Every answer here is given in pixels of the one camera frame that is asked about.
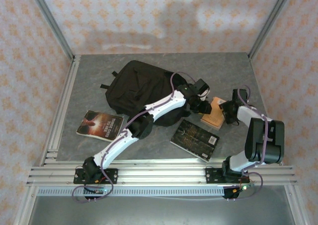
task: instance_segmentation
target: book cover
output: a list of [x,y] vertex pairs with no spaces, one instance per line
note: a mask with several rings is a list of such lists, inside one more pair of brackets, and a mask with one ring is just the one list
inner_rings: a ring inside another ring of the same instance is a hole
[[183,120],[170,142],[208,162],[219,139],[211,132]]
[[225,100],[220,99],[218,97],[214,97],[211,103],[211,107],[212,107],[211,113],[204,114],[203,117],[201,118],[201,122],[215,128],[216,130],[219,130],[224,122],[224,116],[219,105],[224,102]]
[[118,136],[123,121],[122,117],[88,111],[76,133],[110,142]]

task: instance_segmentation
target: wall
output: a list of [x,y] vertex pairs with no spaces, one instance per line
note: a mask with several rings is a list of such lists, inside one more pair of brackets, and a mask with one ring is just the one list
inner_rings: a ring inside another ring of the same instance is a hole
[[285,122],[284,161],[297,166],[306,207],[317,222],[318,0],[289,0],[253,68],[269,116]]
[[277,0],[46,0],[75,54],[249,52]]
[[0,0],[0,224],[12,224],[70,65],[34,0]]

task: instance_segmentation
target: backpack strap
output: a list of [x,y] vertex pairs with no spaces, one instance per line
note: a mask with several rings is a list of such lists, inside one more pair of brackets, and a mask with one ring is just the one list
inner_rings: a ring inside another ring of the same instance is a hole
[[100,88],[109,89],[109,85],[101,84],[101,85],[100,85]]

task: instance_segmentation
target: black book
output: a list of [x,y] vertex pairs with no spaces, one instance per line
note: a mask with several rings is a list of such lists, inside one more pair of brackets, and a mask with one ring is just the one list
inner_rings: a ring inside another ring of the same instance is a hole
[[219,139],[211,132],[183,120],[170,142],[208,162]]

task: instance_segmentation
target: gray tabletop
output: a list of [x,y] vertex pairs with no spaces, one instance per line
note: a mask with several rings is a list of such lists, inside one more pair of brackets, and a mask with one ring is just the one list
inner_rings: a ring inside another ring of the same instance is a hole
[[[251,88],[251,104],[265,112],[256,79],[245,53],[187,53],[187,54],[121,54],[82,55],[75,78],[57,160],[84,160],[104,149],[109,142],[76,134],[87,110],[116,114],[105,98],[100,84],[111,84],[113,71],[119,72],[129,61],[139,60],[170,71],[183,71],[193,78],[202,78],[214,96],[231,100],[232,90],[247,84]],[[192,114],[188,121],[220,137],[212,157],[227,157],[244,149],[247,126],[223,124],[219,131],[200,122],[202,115]],[[194,158],[169,141],[179,123],[171,127],[154,126],[151,134],[124,150],[117,159]]]

